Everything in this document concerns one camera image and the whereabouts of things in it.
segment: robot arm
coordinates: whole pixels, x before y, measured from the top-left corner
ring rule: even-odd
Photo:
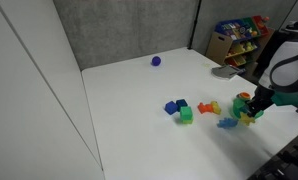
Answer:
[[[254,117],[274,104],[271,98],[276,92],[298,92],[298,42],[285,42],[277,50],[259,80],[255,96],[246,102],[247,114]]]

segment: white table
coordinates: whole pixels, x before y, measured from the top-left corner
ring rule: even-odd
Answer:
[[[87,96],[107,180],[246,179],[298,135],[295,108],[275,107],[250,127],[217,128],[230,117],[232,99],[253,84],[236,76],[214,78],[217,65],[186,48],[83,71]],[[192,125],[177,122],[163,107],[186,99]],[[200,114],[199,102],[216,100],[220,116]]]

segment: orange toy block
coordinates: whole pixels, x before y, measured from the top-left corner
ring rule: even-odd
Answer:
[[[211,104],[204,105],[203,103],[200,103],[198,105],[198,109],[199,109],[201,114],[203,114],[205,112],[213,112],[213,107],[212,107]]]

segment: yellow toy block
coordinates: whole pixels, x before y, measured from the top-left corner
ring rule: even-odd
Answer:
[[[220,115],[221,114],[221,108],[219,107],[218,103],[216,101],[211,101],[210,104],[213,108],[213,113]]]
[[[249,117],[247,114],[240,112],[240,121],[249,126],[250,123],[255,123],[255,118]]]

